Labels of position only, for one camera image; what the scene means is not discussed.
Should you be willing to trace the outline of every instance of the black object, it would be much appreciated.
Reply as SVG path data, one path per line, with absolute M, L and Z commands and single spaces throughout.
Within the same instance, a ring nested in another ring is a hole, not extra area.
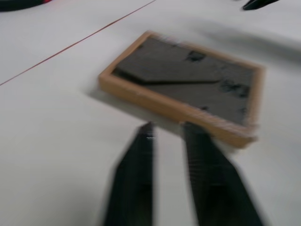
M 13 11 L 34 7 L 51 0 L 0 0 L 0 11 Z
M 152 226 L 153 126 L 137 132 L 118 165 L 103 226 Z
M 200 109 L 202 109 L 203 111 L 208 111 L 208 110 L 209 110 L 209 107 L 208 107 L 208 106 L 203 106 L 203 107 L 201 107 Z
M 279 0 L 250 0 L 250 1 L 248 1 L 247 4 L 245 4 L 243 6 L 243 10 L 245 10 L 245 11 L 256 10 L 256 9 L 265 7 L 269 4 L 272 4 L 276 1 L 279 1 Z
M 187 56 L 187 59 L 188 61 L 191 61 L 191 62 L 200 62 L 202 59 L 204 59 L 206 57 L 205 54 L 202 54 L 202 53 L 198 53 L 196 51 L 191 51 L 188 56 Z
M 247 98 L 250 93 L 250 87 L 243 84 L 235 84 L 232 80 L 223 80 L 220 85 L 221 92 L 232 92 L 239 98 Z
M 234 166 L 209 134 L 183 125 L 190 183 L 200 226 L 262 226 Z

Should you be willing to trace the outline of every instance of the wooden border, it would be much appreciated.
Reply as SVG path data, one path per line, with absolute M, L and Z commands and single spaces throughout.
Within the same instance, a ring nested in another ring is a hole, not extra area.
M 248 143 L 255 140 L 253 131 L 257 120 L 259 100 L 261 97 L 260 91 L 264 72 L 262 67 L 190 43 L 177 43 L 182 47 L 230 60 L 256 71 L 248 103 L 250 110 L 247 113 L 244 125 L 241 126 L 112 75 L 117 64 L 134 52 L 149 37 L 161 40 L 164 39 L 166 41 L 174 41 L 154 32 L 144 33 L 99 75 L 99 82 L 102 90 L 166 116 L 172 120 L 178 122 L 190 121 L 203 126 L 216 138 L 234 147 L 243 148 Z

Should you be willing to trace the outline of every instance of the foam piece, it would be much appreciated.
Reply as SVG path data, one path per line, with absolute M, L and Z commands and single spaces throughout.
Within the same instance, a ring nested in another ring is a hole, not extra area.
M 254 70 L 154 38 L 117 64 L 119 77 L 243 125 Z

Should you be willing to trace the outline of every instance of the white surface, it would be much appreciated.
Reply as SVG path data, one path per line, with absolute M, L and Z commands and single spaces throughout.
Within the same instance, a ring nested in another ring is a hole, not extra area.
M 146 30 L 267 67 L 260 140 L 230 156 L 271 225 L 300 225 L 300 53 L 286 32 L 276 42 L 271 35 L 287 27 L 260 32 L 275 9 L 243 13 L 240 4 L 157 1 L 1 86 L 1 225 L 96 225 L 111 169 L 148 120 L 160 126 L 156 225 L 194 225 L 178 126 L 97 88 L 98 74 Z
M 148 2 L 53 0 L 0 13 L 0 84 Z

